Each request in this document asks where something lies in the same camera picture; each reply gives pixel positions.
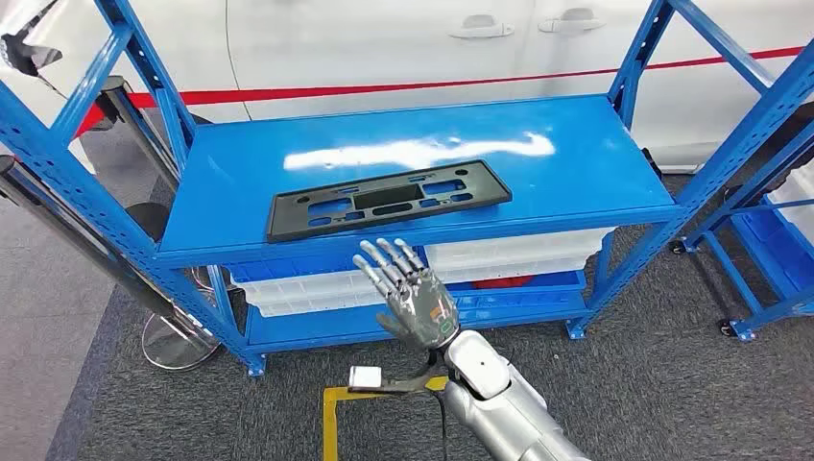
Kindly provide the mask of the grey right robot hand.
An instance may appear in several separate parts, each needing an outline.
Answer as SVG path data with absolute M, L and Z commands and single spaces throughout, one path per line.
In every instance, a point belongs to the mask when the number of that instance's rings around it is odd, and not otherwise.
M 420 349 L 445 347 L 460 330 L 452 296 L 404 240 L 363 240 L 352 262 L 390 309 L 376 321 L 396 338 Z

